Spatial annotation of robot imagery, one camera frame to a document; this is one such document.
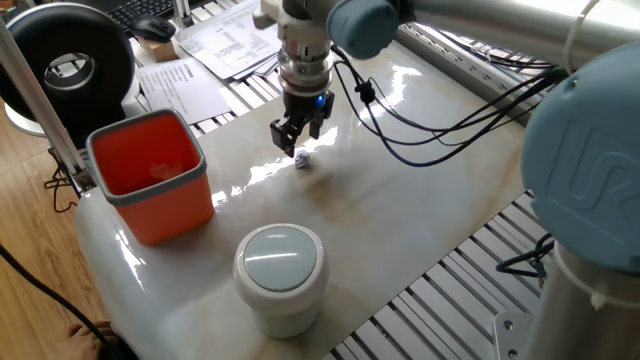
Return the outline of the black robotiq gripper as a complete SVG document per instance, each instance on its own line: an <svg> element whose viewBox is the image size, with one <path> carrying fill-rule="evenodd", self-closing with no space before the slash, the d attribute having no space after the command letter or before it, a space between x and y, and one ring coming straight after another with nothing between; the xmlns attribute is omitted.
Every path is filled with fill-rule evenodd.
<svg viewBox="0 0 640 360"><path fill-rule="evenodd" d="M330 90L313 96L299 96L284 92L284 116L289 119L285 122L276 119L270 123L273 143L287 156L293 158L297 138L303 129L302 122L296 117L311 118L309 135L313 139L318 139L324 121L331 116L334 100L335 94Z"/></svg>

